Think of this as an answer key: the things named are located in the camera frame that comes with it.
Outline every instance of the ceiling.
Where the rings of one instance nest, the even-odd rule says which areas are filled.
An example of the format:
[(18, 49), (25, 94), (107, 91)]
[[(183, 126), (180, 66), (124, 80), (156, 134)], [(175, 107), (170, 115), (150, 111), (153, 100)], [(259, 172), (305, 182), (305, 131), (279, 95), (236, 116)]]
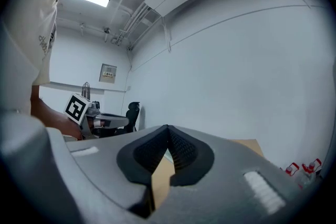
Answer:
[[(95, 35), (107, 42), (114, 43), (130, 17), (136, 12), (143, 0), (110, 0), (107, 7), (102, 7), (84, 0), (59, 0), (57, 12), (57, 25), (77, 30), (83, 35)], [(129, 47), (154, 21), (158, 15), (149, 12), (134, 31), (133, 38), (124, 38), (118, 46)], [(110, 29), (105, 35), (104, 29)]]

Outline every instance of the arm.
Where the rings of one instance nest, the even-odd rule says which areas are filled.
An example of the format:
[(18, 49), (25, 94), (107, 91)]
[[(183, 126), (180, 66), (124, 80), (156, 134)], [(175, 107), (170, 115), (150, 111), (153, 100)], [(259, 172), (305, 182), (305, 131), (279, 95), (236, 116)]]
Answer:
[(46, 127), (53, 127), (61, 131), (62, 134), (71, 135), (77, 139), (81, 139), (79, 126), (65, 116), (50, 107), (48, 107), (39, 97), (40, 86), (32, 86), (31, 115), (35, 116), (43, 122)]

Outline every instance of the office chair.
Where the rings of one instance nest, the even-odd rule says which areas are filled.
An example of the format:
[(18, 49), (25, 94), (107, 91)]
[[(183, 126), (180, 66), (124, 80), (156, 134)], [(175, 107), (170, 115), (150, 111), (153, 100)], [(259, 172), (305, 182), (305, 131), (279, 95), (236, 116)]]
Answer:
[(127, 134), (137, 131), (135, 128), (136, 120), (139, 116), (140, 105), (139, 102), (132, 102), (128, 105), (128, 110), (126, 112), (126, 117), (129, 119), (129, 124), (123, 129), (117, 129), (114, 135)]

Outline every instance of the white wall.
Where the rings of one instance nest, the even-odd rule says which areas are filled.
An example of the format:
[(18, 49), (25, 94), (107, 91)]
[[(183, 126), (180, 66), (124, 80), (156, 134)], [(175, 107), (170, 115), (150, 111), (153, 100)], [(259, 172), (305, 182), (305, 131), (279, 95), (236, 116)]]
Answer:
[(323, 160), (336, 38), (325, 0), (305, 1), (195, 0), (170, 14), (172, 52), (160, 25), (133, 50), (123, 113), (140, 101), (142, 127), (256, 138), (280, 167)]
[[(99, 82), (102, 63), (117, 66), (114, 84)], [(71, 93), (81, 93), (82, 85), (89, 82), (91, 100), (100, 102), (100, 110), (120, 115), (129, 70), (124, 48), (88, 34), (82, 37), (80, 31), (58, 27), (50, 60), (51, 84), (40, 87), (40, 97), (52, 109), (63, 112)]]

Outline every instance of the white t-shirt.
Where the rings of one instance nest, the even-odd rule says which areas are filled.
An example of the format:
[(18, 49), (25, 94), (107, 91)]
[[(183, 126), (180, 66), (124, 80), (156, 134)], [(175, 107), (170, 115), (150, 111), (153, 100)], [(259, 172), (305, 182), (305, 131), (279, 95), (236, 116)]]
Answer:
[(10, 0), (1, 18), (1, 103), (30, 114), (32, 85), (50, 82), (57, 0)]

